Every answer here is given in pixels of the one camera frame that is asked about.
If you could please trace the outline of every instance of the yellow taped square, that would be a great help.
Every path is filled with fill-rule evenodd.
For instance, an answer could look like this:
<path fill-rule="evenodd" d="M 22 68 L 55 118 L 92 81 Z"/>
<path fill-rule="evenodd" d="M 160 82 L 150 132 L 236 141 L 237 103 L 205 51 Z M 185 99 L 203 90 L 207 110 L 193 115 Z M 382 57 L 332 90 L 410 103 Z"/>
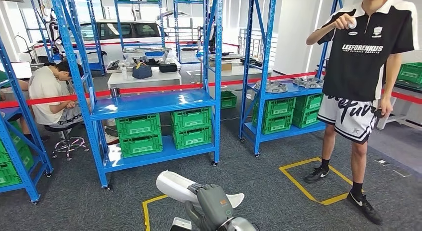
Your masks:
<path fill-rule="evenodd" d="M 324 200 L 324 201 L 318 201 L 318 200 L 316 200 L 302 185 L 300 185 L 299 184 L 299 182 L 297 182 L 297 180 L 295 180 L 288 172 L 287 172 L 287 170 L 288 169 L 290 169 L 290 168 L 293 168 L 293 167 L 296 167 L 296 166 L 300 166 L 300 165 L 304 165 L 304 164 L 308 164 L 308 163 L 311 163 L 311 162 L 315 162 L 315 161 L 319 161 L 319 162 L 321 162 L 321 159 L 319 158 L 319 157 L 315 157 L 315 158 L 312 158 L 312 159 L 309 159 L 309 160 L 304 160 L 304 161 L 300 161 L 300 162 L 296 162 L 296 163 L 293 163 L 293 164 L 290 164 L 290 165 L 285 165 L 285 166 L 282 166 L 282 167 L 280 167 L 280 168 L 278 168 L 283 174 L 285 174 L 286 175 L 286 177 L 293 183 L 293 184 L 295 184 L 298 188 L 299 188 L 299 190 L 300 191 L 302 191 L 302 193 L 308 198 L 308 199 L 310 199 L 310 200 L 312 200 L 312 201 L 315 201 L 315 202 L 317 202 L 317 203 L 320 203 L 320 204 L 323 204 L 323 205 L 331 205 L 331 204 L 334 204 L 335 202 L 338 202 L 338 201 L 340 201 L 340 200 L 344 200 L 346 197 L 347 197 L 347 195 L 349 194 L 348 192 L 347 193 L 344 193 L 344 194 L 341 194 L 341 195 L 339 195 L 339 196 L 336 196 L 336 197 L 333 197 L 333 198 L 330 198 L 330 199 L 327 199 L 327 200 Z M 353 182 L 351 181 L 351 180 L 349 180 L 346 176 L 344 176 L 343 174 L 341 174 L 339 171 L 337 171 L 336 169 L 334 169 L 332 166 L 330 166 L 329 165 L 329 169 L 330 170 L 332 170 L 336 175 L 338 175 L 338 176 L 340 176 L 343 180 L 345 180 L 347 183 L 349 183 L 350 185 L 353 185 Z"/>

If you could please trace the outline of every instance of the blue metal shelf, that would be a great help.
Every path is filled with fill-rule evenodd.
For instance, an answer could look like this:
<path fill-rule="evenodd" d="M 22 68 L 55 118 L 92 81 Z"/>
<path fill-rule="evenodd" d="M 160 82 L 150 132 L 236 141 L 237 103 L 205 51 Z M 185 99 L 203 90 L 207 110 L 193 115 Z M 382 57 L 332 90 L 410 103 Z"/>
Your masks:
<path fill-rule="evenodd" d="M 215 100 L 204 89 L 150 93 L 129 97 L 98 99 L 92 120 L 162 113 L 214 106 Z"/>
<path fill-rule="evenodd" d="M 200 44 L 194 45 L 194 44 L 190 44 L 190 45 L 181 45 L 180 44 L 180 36 L 179 36 L 179 4 L 202 4 L 204 5 L 204 1 L 199 1 L 199 0 L 173 0 L 173 15 L 174 15 L 174 28 L 175 28 L 175 33 L 176 33 L 176 56 L 179 60 L 180 64 L 200 64 L 201 62 L 182 62 L 182 48 L 191 48 L 191 47 L 195 47 L 198 46 L 200 47 Z"/>
<path fill-rule="evenodd" d="M 80 28 L 74 25 L 74 20 L 69 15 L 66 9 L 64 0 L 52 0 L 54 11 L 57 14 L 57 21 L 59 23 L 60 34 L 62 36 L 63 45 L 67 54 L 68 62 L 71 68 L 73 77 L 75 93 L 78 97 L 79 106 L 81 107 L 82 117 L 85 121 L 85 127 L 89 142 L 91 145 L 91 152 L 94 157 L 94 162 L 97 168 L 98 176 L 101 186 L 103 188 L 109 187 L 106 173 L 116 170 L 129 169 L 137 166 L 153 164 L 157 162 L 167 161 L 171 159 L 178 159 L 197 154 L 213 152 L 214 163 L 219 163 L 219 145 L 220 145 L 220 98 L 221 98 L 221 56 L 222 56 L 222 0 L 213 0 L 211 14 L 215 14 L 216 18 L 216 55 L 215 55 L 215 98 L 210 96 L 208 88 L 208 53 L 204 54 L 204 77 L 203 82 L 205 87 L 203 89 L 193 89 L 184 91 L 174 91 L 165 93 L 143 93 L 137 96 L 119 97 L 97 99 L 95 96 L 94 85 L 90 71 L 84 70 L 82 77 L 78 70 L 76 58 L 74 56 L 74 47 L 71 44 L 70 34 L 67 28 L 70 28 L 73 34 L 79 34 Z M 204 14 L 208 14 L 208 0 L 204 0 Z M 212 23 L 214 16 L 211 16 L 210 23 Z M 204 28 L 207 28 L 208 19 L 204 19 Z M 209 39 L 210 32 L 208 31 L 205 40 Z M 86 56 L 86 50 L 83 42 L 79 36 L 75 36 L 75 42 L 79 53 Z M 84 82 L 87 83 L 90 94 L 90 103 L 93 105 L 92 112 L 88 106 L 85 98 Z M 118 156 L 118 146 L 112 146 L 109 151 L 106 143 L 106 138 L 101 123 L 102 119 L 127 117 L 143 114 L 153 114 L 161 112 L 169 112 L 176 110 L 192 109 L 199 107 L 214 106 L 214 112 L 211 116 L 211 123 L 213 127 L 213 141 L 212 144 L 198 146 L 194 148 L 176 150 L 171 137 L 164 137 L 164 151 L 156 154 L 149 154 L 140 157 L 124 158 Z"/>
<path fill-rule="evenodd" d="M 35 125 L 34 119 L 32 118 L 32 114 L 29 111 L 29 107 L 26 103 L 25 96 L 23 95 L 22 90 L 20 89 L 20 86 L 17 82 L 18 79 L 16 78 L 16 75 L 14 73 L 13 67 L 11 65 L 10 59 L 7 55 L 6 49 L 4 48 L 4 44 L 1 38 L 0 61 L 4 66 L 4 71 L 7 75 L 7 79 L 13 89 L 14 95 L 19 105 L 19 107 L 16 108 L 0 110 L 5 113 L 4 117 L 0 116 L 0 140 L 3 143 L 4 148 L 8 152 L 10 160 L 19 178 L 21 179 L 20 184 L 0 187 L 0 193 L 17 189 L 25 189 L 29 198 L 31 199 L 31 202 L 33 202 L 33 204 L 37 204 L 40 194 L 36 189 L 36 184 L 44 173 L 51 174 L 53 172 L 53 168 L 51 167 L 50 160 L 47 156 L 44 145 L 41 142 L 41 138 L 38 134 L 38 130 Z M 25 119 L 33 141 L 27 139 L 23 134 L 21 134 L 15 127 L 13 127 L 8 122 L 8 120 L 13 115 L 19 113 L 22 114 L 22 117 Z M 29 172 L 26 171 L 22 160 L 19 157 L 19 153 L 16 150 L 16 147 L 14 146 L 13 141 L 10 137 L 10 133 L 14 133 L 15 135 L 17 135 L 36 152 L 36 156 L 34 156 L 33 158 L 34 165 L 30 168 Z M 33 173 L 33 171 L 35 170 L 37 171 L 37 173 L 35 174 L 34 178 L 31 178 L 31 173 Z"/>
<path fill-rule="evenodd" d="M 248 130 L 251 131 L 252 134 L 256 135 L 256 127 L 254 127 L 251 122 L 245 123 L 244 126 L 248 128 Z M 295 136 L 295 135 L 302 135 L 302 134 L 324 130 L 324 129 L 325 129 L 325 123 L 323 122 L 319 122 L 317 124 L 314 124 L 305 128 L 298 128 L 297 126 L 292 125 L 289 130 L 285 130 L 285 131 L 281 131 L 281 132 L 277 132 L 273 134 L 268 134 L 268 135 L 261 134 L 258 142 L 265 142 L 265 141 L 276 140 L 276 139 L 286 138 L 286 137 Z"/>
<path fill-rule="evenodd" d="M 245 61 L 249 61 L 250 59 L 250 46 L 251 46 L 251 36 L 252 36 L 252 23 L 254 18 L 254 9 L 256 9 L 257 17 L 259 26 L 261 29 L 261 37 L 263 41 L 264 47 L 264 56 L 262 61 L 262 67 L 256 66 L 245 66 L 244 68 L 244 75 L 243 75 L 243 89 L 242 89 L 242 103 L 241 103 L 241 113 L 240 113 L 240 125 L 239 125 L 239 138 L 240 139 L 250 139 L 254 144 L 254 154 L 259 154 L 259 144 L 264 141 L 284 138 L 288 136 L 300 135 L 305 134 L 308 132 L 314 132 L 317 130 L 322 130 L 325 128 L 323 123 L 318 123 L 303 129 L 299 129 L 294 125 L 290 130 L 282 131 L 278 133 L 263 135 L 261 134 L 261 127 L 262 127 L 262 118 L 264 113 L 264 106 L 266 100 L 271 99 L 282 99 L 282 98 L 290 98 L 290 97 L 297 97 L 297 96 L 305 96 L 311 94 L 318 94 L 322 92 L 322 89 L 307 89 L 304 87 L 296 86 L 292 83 L 291 80 L 283 81 L 287 85 L 288 91 L 285 93 L 267 93 L 266 91 L 266 83 L 262 82 L 261 87 L 259 89 L 253 88 L 252 84 L 248 84 L 248 73 L 249 67 L 254 67 L 262 70 L 262 77 L 261 81 L 267 81 L 267 72 L 268 72 L 268 63 L 269 63 L 269 56 L 271 51 L 271 37 L 273 31 L 273 22 L 274 22 L 274 15 L 275 15 L 275 4 L 276 0 L 270 0 L 269 12 L 268 12 L 268 21 L 267 21 L 267 29 L 264 29 L 264 23 L 262 21 L 261 16 L 261 9 L 258 0 L 249 0 L 249 12 L 248 12 L 248 26 L 247 26 L 247 33 L 246 33 L 246 45 L 245 45 Z M 246 95 L 248 90 L 253 90 L 256 94 L 254 100 L 250 103 L 248 107 L 246 107 Z M 250 122 L 246 122 L 247 116 L 252 111 L 252 106 L 258 102 L 258 121 L 256 127 L 253 127 Z M 250 131 L 253 136 L 249 137 L 246 131 Z"/>
<path fill-rule="evenodd" d="M 97 28 L 97 22 L 95 20 L 93 3 L 92 3 L 92 0 L 85 0 L 85 1 L 87 2 L 88 12 L 89 12 L 89 15 L 90 15 L 91 26 L 92 26 L 93 35 L 94 35 L 94 43 L 95 43 L 94 47 L 87 46 L 86 49 L 95 50 L 97 52 L 97 56 L 98 56 L 98 62 L 90 63 L 89 66 L 90 66 L 90 69 L 92 69 L 92 70 L 100 70 L 101 74 L 104 76 L 106 74 L 106 68 L 104 66 L 100 37 L 98 35 L 98 28 Z M 48 49 L 47 40 L 46 40 L 44 32 L 43 32 L 46 28 L 45 21 L 43 20 L 43 18 L 41 18 L 41 16 L 39 16 L 39 13 L 38 13 L 37 7 L 35 6 L 34 0 L 31 0 L 31 4 L 32 4 L 32 9 L 35 12 L 35 17 L 36 17 L 37 23 L 38 23 L 38 29 L 37 30 L 39 30 L 39 32 L 41 33 L 41 37 L 42 37 L 42 41 L 44 43 L 45 51 L 47 53 L 48 61 L 54 62 L 55 57 L 58 58 L 58 59 L 60 59 L 60 58 L 58 56 L 55 56 L 55 54 L 53 54 L 51 49 Z M 70 12 L 71 12 L 74 20 L 78 21 L 76 6 L 72 3 L 68 4 L 68 6 L 69 6 L 69 8 L 73 8 L 73 9 L 70 9 Z"/>
<path fill-rule="evenodd" d="M 120 22 L 120 16 L 118 11 L 118 5 L 119 4 L 156 4 L 158 5 L 158 8 L 160 9 L 160 33 L 161 33 L 161 44 L 160 43 L 151 43 L 151 44 L 145 44 L 145 43 L 124 43 L 123 41 L 123 34 L 121 30 L 121 22 Z M 120 38 L 120 45 L 121 49 L 123 51 L 124 47 L 138 47 L 138 46 L 154 46 L 154 45 L 160 45 L 165 47 L 166 46 L 166 33 L 164 32 L 164 21 L 163 21 L 163 3 L 162 0 L 158 0 L 157 2 L 154 1 L 127 1 L 127 0 L 114 0 L 114 8 L 116 10 L 116 16 L 117 16 L 117 28 L 119 32 L 119 38 Z"/>
<path fill-rule="evenodd" d="M 104 171 L 113 172 L 143 165 L 185 158 L 193 155 L 210 153 L 214 151 L 215 146 L 212 143 L 182 150 L 176 150 L 171 136 L 163 137 L 162 152 L 129 158 L 122 157 L 119 144 L 110 145 L 108 146 L 108 152 L 104 158 Z"/>

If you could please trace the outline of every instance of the man's right hand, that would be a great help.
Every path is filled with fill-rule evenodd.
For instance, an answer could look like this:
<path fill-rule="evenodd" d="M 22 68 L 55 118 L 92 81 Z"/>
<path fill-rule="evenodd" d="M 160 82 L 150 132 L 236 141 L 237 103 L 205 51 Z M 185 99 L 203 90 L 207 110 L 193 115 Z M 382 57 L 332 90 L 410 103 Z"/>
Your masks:
<path fill-rule="evenodd" d="M 68 108 L 68 109 L 72 109 L 74 107 L 75 107 L 75 102 L 73 102 L 73 101 L 69 101 L 69 103 L 67 103 L 67 105 L 66 105 L 66 108 Z"/>
<path fill-rule="evenodd" d="M 331 26 L 336 29 L 350 29 L 349 24 L 356 24 L 356 19 L 345 13 L 336 19 Z"/>

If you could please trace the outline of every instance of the white pillar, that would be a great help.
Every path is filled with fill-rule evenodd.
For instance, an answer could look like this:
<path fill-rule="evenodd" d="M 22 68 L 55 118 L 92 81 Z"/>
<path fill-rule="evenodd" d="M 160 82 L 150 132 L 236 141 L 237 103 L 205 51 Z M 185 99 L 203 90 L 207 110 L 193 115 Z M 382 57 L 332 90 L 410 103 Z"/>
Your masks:
<path fill-rule="evenodd" d="M 7 2 L 5 1 L 0 1 L 0 36 L 10 60 L 12 62 L 19 61 L 18 44 L 14 39 L 10 20 L 7 16 Z"/>

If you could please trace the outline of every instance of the gray carpet floor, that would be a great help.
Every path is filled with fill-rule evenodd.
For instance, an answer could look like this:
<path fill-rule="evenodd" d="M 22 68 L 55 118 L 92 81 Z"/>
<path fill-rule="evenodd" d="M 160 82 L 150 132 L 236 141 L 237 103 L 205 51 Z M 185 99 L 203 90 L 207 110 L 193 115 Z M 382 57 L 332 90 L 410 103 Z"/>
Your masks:
<path fill-rule="evenodd" d="M 95 81 L 97 89 L 104 88 L 106 78 Z M 239 107 L 224 110 L 221 118 L 235 118 L 238 114 Z M 161 118 L 162 125 L 170 123 L 168 114 Z M 41 127 L 39 130 L 48 133 Z M 163 127 L 163 134 L 169 133 L 170 128 Z M 211 165 L 212 154 L 204 154 L 118 171 L 110 176 L 111 191 L 101 189 L 91 152 L 76 151 L 69 162 L 59 156 L 52 160 L 53 176 L 42 177 L 37 185 L 42 195 L 37 206 L 29 202 L 23 190 L 0 195 L 0 230 L 145 230 L 142 202 L 162 195 L 155 179 L 164 170 L 199 183 L 219 184 L 228 194 L 244 193 L 245 199 L 235 215 L 247 218 L 260 231 L 422 230 L 422 179 L 415 175 L 401 177 L 393 171 L 401 164 L 378 150 L 368 150 L 363 189 L 384 218 L 382 226 L 370 223 L 346 200 L 328 206 L 309 200 L 278 169 L 320 156 L 323 132 L 263 143 L 259 158 L 253 156 L 252 144 L 240 142 L 237 133 L 238 119 L 221 122 L 221 159 L 217 167 Z M 59 140 L 57 135 L 50 135 L 47 150 Z M 86 132 L 80 127 L 71 135 L 86 137 Z M 374 161 L 380 157 L 394 164 L 382 166 Z M 330 164 L 351 179 L 348 140 L 338 136 Z M 351 186 L 333 172 L 315 184 L 304 183 L 302 177 L 317 166 L 318 162 L 313 162 L 288 172 L 319 201 L 349 191 Z M 148 211 L 152 231 L 168 230 L 174 217 L 187 219 L 182 204 L 170 198 L 150 203 Z"/>

